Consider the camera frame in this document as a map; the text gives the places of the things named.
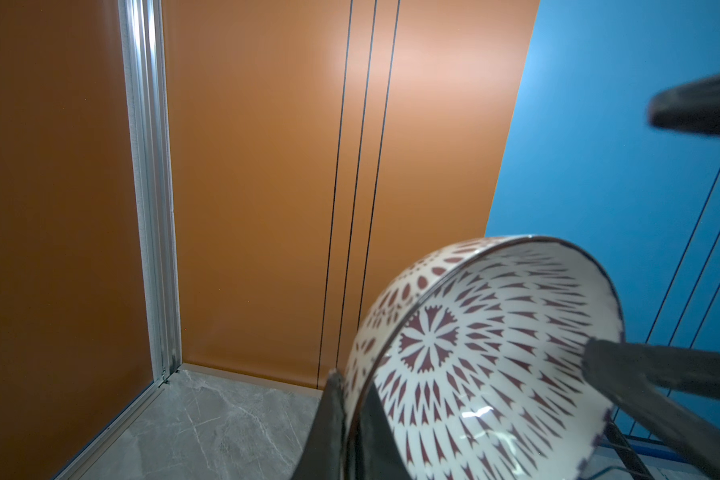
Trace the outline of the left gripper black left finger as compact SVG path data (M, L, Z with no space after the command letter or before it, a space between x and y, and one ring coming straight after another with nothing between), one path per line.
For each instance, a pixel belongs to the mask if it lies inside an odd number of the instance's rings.
M372 388L359 410L357 429L348 437L344 425L344 378L330 373L294 479L404 479L411 478Z

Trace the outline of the black wire dish rack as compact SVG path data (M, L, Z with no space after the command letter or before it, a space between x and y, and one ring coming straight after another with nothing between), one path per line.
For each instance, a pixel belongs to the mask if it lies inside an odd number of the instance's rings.
M655 95L652 126L720 136L720 74ZM720 429L660 393L669 388L720 401L720 353L591 340L587 382L711 479L720 479Z

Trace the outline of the white red lattice bowl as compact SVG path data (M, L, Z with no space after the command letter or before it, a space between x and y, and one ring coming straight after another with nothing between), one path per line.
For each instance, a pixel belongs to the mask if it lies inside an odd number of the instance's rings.
M416 479L575 479L612 403L582 374L592 339L621 342L603 267L545 236L436 250L372 303L344 371L345 431L377 395Z

